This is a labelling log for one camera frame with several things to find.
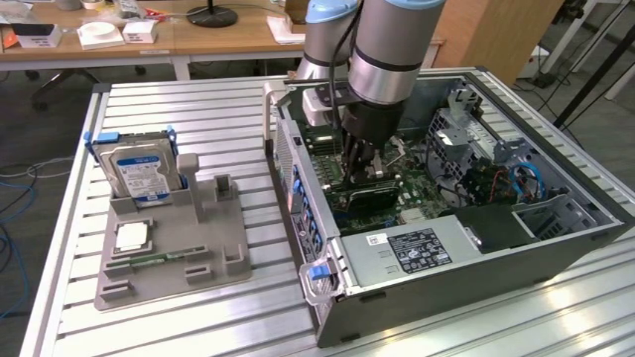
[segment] blue cable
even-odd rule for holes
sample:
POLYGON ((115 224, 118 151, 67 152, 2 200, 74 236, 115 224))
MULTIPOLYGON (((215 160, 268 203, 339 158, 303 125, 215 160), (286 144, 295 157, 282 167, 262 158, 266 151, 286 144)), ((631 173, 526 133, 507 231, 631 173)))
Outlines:
POLYGON ((20 250, 18 249, 18 246, 14 244, 14 241, 10 240, 7 237, 0 236, 0 239, 3 240, 4 243, 11 245, 11 248, 16 252, 16 257, 18 257, 18 265, 20 266, 20 272, 22 272, 22 281, 24 283, 24 289, 22 292, 22 297, 20 300, 15 303, 12 307, 4 313, 0 315, 0 320, 11 313, 14 310, 27 301, 30 298, 30 279, 27 278, 27 270, 24 269, 24 261, 22 260, 22 254, 20 250))
POLYGON ((23 190, 28 190, 30 193, 31 193, 30 201, 27 202, 27 204, 11 216, 8 216, 7 218, 0 219, 0 224, 2 224, 2 223, 7 223, 12 219, 16 219, 16 217, 20 216, 24 213, 24 211, 31 207, 31 205, 34 204, 34 201, 36 199, 36 192, 35 192, 35 190, 31 186, 26 186, 26 185, 22 185, 22 184, 7 184, 6 182, 0 182, 0 186, 7 186, 7 187, 11 187, 11 188, 22 188, 23 190))
POLYGON ((534 173, 534 176, 537 177, 537 184, 541 189, 541 198, 547 197, 547 189, 545 188, 545 182, 543 182, 543 177, 541 175, 541 171, 538 170, 538 167, 535 167, 533 164, 529 162, 520 162, 519 164, 515 164, 511 169, 510 169, 510 180, 514 183, 512 187, 518 194, 522 196, 525 195, 523 190, 520 189, 520 186, 516 183, 516 173, 514 172, 516 168, 523 167, 525 169, 530 170, 534 173))

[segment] white box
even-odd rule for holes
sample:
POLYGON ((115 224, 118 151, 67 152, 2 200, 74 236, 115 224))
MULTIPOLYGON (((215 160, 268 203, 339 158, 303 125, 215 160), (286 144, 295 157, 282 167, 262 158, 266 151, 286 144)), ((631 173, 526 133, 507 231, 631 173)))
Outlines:
POLYGON ((42 36, 19 36, 18 41, 23 48, 51 48, 58 47, 62 40, 60 26, 55 25, 48 35, 42 36))
POLYGON ((107 22, 91 22, 78 29, 83 50, 124 45, 119 29, 107 22))
POLYGON ((127 43, 155 43, 158 39, 158 22, 136 21, 128 22, 123 28, 123 39, 127 43))
POLYGON ((537 48, 534 48, 533 56, 529 58, 518 78, 534 78, 539 67, 547 62, 547 58, 549 51, 541 46, 537 46, 537 48))

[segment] wooden cabinet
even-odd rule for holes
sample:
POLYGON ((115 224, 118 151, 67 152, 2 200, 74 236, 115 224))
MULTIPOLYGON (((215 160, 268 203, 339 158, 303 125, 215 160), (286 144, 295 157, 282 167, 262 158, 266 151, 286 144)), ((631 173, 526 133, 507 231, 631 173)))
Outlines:
POLYGON ((507 84, 527 63, 563 0, 447 0, 434 67, 483 65, 507 84))

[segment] black lamp base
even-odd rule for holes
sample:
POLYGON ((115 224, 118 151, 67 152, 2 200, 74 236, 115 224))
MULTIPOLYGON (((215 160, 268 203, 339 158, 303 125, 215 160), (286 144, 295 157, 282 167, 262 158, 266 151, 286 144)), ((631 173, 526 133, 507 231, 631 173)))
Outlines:
POLYGON ((207 6, 195 7, 188 11, 188 21, 204 28, 224 28, 239 20, 236 12, 227 7, 214 6, 212 9, 214 12, 207 9, 207 6))

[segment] power supply label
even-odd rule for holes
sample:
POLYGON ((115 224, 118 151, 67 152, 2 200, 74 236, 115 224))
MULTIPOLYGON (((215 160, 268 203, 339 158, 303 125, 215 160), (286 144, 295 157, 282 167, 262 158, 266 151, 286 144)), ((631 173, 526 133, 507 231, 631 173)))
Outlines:
POLYGON ((450 254, 431 228, 390 237, 388 243, 399 259, 400 267, 408 274, 452 263, 450 254))

